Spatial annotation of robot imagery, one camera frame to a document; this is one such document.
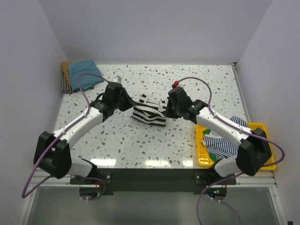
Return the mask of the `black white striped tank top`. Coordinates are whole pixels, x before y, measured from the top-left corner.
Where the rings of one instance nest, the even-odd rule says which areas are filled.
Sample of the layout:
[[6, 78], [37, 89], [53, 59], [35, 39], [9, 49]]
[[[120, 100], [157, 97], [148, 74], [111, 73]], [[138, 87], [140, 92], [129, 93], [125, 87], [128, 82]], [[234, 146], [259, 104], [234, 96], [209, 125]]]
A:
[[147, 125], [165, 127], [166, 107], [166, 100], [154, 102], [149, 100], [148, 96], [145, 94], [141, 94], [137, 101], [137, 105], [133, 107], [131, 118]]

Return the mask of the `blue tank top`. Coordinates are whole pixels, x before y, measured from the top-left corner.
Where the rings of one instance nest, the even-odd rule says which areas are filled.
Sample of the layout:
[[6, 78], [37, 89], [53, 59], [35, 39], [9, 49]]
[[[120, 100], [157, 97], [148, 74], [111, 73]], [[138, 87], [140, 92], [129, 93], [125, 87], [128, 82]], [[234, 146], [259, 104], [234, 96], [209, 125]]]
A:
[[73, 90], [87, 90], [93, 85], [104, 82], [103, 76], [94, 60], [71, 62], [68, 71]]

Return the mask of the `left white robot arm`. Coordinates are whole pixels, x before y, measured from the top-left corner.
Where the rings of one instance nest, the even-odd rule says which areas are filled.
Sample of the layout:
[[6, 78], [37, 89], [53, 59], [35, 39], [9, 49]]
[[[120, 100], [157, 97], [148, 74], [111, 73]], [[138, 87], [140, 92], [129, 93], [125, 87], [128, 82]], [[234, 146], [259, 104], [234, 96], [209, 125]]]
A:
[[98, 178], [98, 168], [86, 159], [73, 160], [72, 147], [91, 129], [114, 114], [115, 110], [126, 111], [134, 101], [126, 89], [117, 82], [109, 82], [104, 93], [88, 104], [88, 108], [72, 122], [53, 133], [43, 132], [37, 142], [33, 159], [39, 167], [52, 177], [61, 179], [66, 175], [81, 177], [92, 184]]

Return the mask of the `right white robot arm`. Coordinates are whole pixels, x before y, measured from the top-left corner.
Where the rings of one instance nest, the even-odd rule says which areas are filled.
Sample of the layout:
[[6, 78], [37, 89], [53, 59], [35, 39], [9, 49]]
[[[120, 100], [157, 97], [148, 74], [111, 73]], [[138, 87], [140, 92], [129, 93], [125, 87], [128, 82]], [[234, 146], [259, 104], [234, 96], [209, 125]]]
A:
[[168, 118], [183, 118], [204, 126], [224, 138], [237, 150], [237, 155], [221, 159], [212, 166], [209, 179], [214, 184], [220, 184], [225, 177], [234, 173], [254, 176], [272, 157], [263, 129], [252, 130], [234, 123], [213, 111], [209, 104], [201, 100], [192, 101], [180, 86], [173, 87], [168, 92], [165, 115]]

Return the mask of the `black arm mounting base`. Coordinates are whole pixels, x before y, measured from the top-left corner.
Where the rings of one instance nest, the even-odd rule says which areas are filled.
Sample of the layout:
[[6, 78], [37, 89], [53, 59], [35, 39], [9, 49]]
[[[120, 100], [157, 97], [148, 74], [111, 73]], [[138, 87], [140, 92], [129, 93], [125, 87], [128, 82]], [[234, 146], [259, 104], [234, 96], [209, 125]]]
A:
[[86, 178], [72, 175], [71, 185], [79, 185], [80, 195], [113, 195], [115, 192], [192, 192], [200, 194], [221, 180], [212, 169], [96, 168]]

